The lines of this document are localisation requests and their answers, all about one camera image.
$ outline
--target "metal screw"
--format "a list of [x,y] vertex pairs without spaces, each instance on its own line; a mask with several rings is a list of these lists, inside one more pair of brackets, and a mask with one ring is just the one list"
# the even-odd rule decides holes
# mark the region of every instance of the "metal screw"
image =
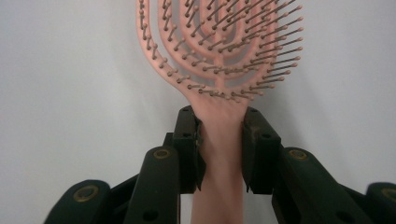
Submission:
[[74,193],[73,198],[76,202],[85,203],[90,199],[96,197],[99,193],[99,188],[95,185],[89,185],[78,189],[76,193]]
[[158,160],[165,159],[171,155],[171,152],[168,149],[158,149],[154,152],[154,157]]
[[294,159],[300,161],[303,161],[308,157],[303,151],[297,149],[290,150],[289,155],[291,155]]
[[396,189],[382,189],[382,194],[396,203]]

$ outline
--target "white wall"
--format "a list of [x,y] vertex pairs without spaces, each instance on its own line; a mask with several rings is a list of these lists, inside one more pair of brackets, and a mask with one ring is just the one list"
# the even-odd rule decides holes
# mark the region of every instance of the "white wall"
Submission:
[[[394,8],[304,1],[300,66],[252,104],[284,146],[360,192],[396,183]],[[85,179],[117,185],[173,131],[187,101],[136,43],[132,0],[0,2],[0,223],[42,223]],[[246,209],[247,223],[275,222],[269,197]]]

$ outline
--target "hairbrush head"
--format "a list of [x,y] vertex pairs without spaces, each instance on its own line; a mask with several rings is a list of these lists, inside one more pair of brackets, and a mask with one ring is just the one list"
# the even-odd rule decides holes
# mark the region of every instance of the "hairbrush head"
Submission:
[[[294,7],[294,1],[185,0],[175,4],[159,0],[159,34],[174,63],[163,57],[152,37],[149,0],[136,1],[137,32],[152,66],[189,101],[194,94],[250,101],[262,95],[254,90],[272,89],[274,85],[268,83],[282,81],[278,76],[290,74],[288,69],[300,60],[293,54],[302,48],[292,46],[303,40],[296,37],[303,30],[297,26],[303,18],[292,16],[302,7]],[[177,67],[191,76],[182,75]]]

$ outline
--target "hairbrush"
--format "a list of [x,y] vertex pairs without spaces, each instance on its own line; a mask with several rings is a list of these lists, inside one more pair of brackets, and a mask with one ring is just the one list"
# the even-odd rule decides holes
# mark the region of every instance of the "hairbrush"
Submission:
[[296,45],[303,40],[303,17],[295,14],[302,7],[294,2],[158,0],[154,33],[149,0],[136,1],[146,58],[203,123],[199,150],[206,171],[202,190],[194,192],[191,223],[243,223],[242,121],[248,103],[301,59],[303,48]]

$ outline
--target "vented hairbrush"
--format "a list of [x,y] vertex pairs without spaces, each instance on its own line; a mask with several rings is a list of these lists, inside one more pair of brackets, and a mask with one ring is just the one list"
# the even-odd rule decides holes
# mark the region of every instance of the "vented hairbrush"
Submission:
[[149,0],[136,0],[143,52],[203,123],[206,171],[193,196],[191,223],[243,223],[241,124],[248,103],[283,81],[300,60],[303,18],[295,14],[302,7],[294,2],[158,0],[159,33],[153,33]]

